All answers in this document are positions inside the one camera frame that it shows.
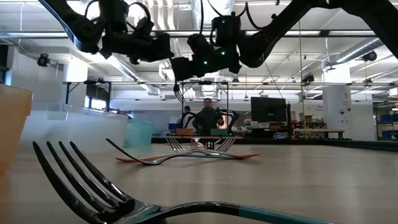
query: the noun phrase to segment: person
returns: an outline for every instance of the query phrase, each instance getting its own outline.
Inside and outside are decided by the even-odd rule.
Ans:
[[[185,113],[188,113],[188,112],[191,112],[191,107],[190,107],[190,106],[184,106],[184,114],[185,114]],[[178,124],[180,123],[181,118],[182,118],[182,116],[183,116],[184,114],[181,114],[181,115],[180,115],[180,118],[179,118],[178,121],[177,121]],[[190,115],[190,114],[188,114],[188,115],[186,115],[186,116],[184,117],[184,121],[183,121],[184,127],[185,127],[185,124],[188,122],[188,120],[189,120],[190,117],[192,117],[192,115]],[[193,128],[193,125],[192,125],[192,122],[193,122],[193,121],[192,121],[192,120],[193,120],[193,119],[191,119],[190,122],[188,123],[187,128]]]
[[[218,128],[217,124],[224,125],[223,117],[216,113],[213,108],[213,101],[210,98],[203,100],[203,109],[198,113],[198,117],[194,119],[192,124],[200,136],[210,136],[211,129]]]

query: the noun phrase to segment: computer screen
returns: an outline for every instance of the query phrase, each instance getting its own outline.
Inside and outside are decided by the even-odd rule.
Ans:
[[[251,98],[251,120],[259,123],[287,121],[286,100],[282,98]]]

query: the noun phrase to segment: ceiling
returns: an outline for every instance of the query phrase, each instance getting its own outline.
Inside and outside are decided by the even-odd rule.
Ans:
[[[250,13],[255,23],[258,26],[266,26],[271,21],[272,14],[280,13],[285,7],[285,4],[275,6],[270,3],[274,1],[249,1]],[[190,0],[174,0],[174,26],[177,30],[192,30],[193,19],[190,10]],[[74,9],[81,10],[76,7],[80,2],[70,2]],[[63,31],[58,21],[39,3],[27,1],[27,4],[21,2],[2,2],[0,0],[0,30],[6,31]],[[244,8],[244,1],[234,1],[234,11],[241,12]],[[140,9],[132,9],[136,14],[142,14]],[[164,21],[166,23],[168,18],[167,9],[164,9]],[[158,20],[158,8],[155,6],[152,17],[155,20],[157,29],[160,29]],[[135,17],[129,17],[130,22],[136,21]],[[241,18],[242,30],[254,30],[246,15]],[[293,29],[298,30],[299,25],[296,24]],[[358,17],[351,16],[341,9],[312,9],[301,20],[301,29],[304,30],[320,30],[320,29],[364,29],[369,30],[369,27]],[[272,81],[272,78],[278,82],[291,82],[292,76],[297,75],[300,68],[313,62],[315,59],[329,54],[341,53],[355,44],[363,41],[364,38],[357,37],[335,37],[335,38],[302,38],[301,49],[299,38],[282,38],[274,47],[271,55],[266,60],[266,63],[259,68],[243,67],[239,72],[240,82],[265,82]],[[191,51],[186,43],[185,38],[178,39],[179,49],[184,56],[190,55]],[[32,56],[38,56],[40,50],[48,50],[50,58],[58,60],[60,63],[68,63],[72,57],[83,58],[85,62],[90,65],[90,70],[95,70],[93,74],[102,76],[109,80],[123,80],[122,73],[110,65],[100,55],[89,55],[79,52],[68,39],[23,39],[21,45],[26,52]],[[380,47],[375,50],[378,58],[372,65],[365,64],[362,61],[350,62],[351,79],[357,81],[365,77],[384,72],[398,67],[398,61],[391,56],[391,52],[385,47]],[[126,57],[121,57],[122,60],[128,62]],[[139,73],[139,77],[145,81],[161,82],[163,81],[159,76],[159,65],[161,62],[145,63],[140,65],[131,65],[131,67]],[[310,71],[314,74],[315,80],[320,82],[322,80],[321,63],[317,62]],[[230,81],[232,74],[227,70],[220,72],[218,80]],[[385,76],[378,82],[394,82],[398,77]],[[265,88],[263,86],[249,86],[248,88]]]

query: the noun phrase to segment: clear plastic bin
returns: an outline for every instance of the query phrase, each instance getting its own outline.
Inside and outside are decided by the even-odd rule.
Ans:
[[[148,147],[152,142],[154,124],[148,121],[130,120],[123,147]]]
[[[32,92],[0,84],[0,177],[10,168],[19,148],[26,117],[32,106]]]
[[[33,104],[22,132],[20,151],[32,151],[32,141],[42,149],[46,149],[46,142],[50,141],[61,151],[58,142],[62,141],[71,150],[69,142],[73,141],[86,153],[110,151],[113,148],[105,139],[121,146],[127,122],[128,117],[120,114],[71,105]]]

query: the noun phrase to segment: white pillar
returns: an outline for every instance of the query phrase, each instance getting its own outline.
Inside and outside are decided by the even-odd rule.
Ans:
[[[351,83],[348,64],[337,65],[334,68],[334,70],[323,71],[324,82]],[[323,106],[328,129],[344,129],[344,138],[352,138],[353,115],[350,86],[325,86],[323,88]],[[329,134],[329,138],[337,137],[337,134]]]
[[[88,67],[87,64],[82,62],[81,60],[72,60],[71,63],[65,64],[63,66],[63,73],[65,74],[65,82],[84,82],[87,80],[88,76]],[[74,88],[76,84],[70,85],[70,90]],[[73,106],[85,106],[86,99],[86,85],[79,84],[76,88],[73,89],[72,92],[69,93],[69,105]],[[66,96],[66,85],[64,88],[63,95]]]

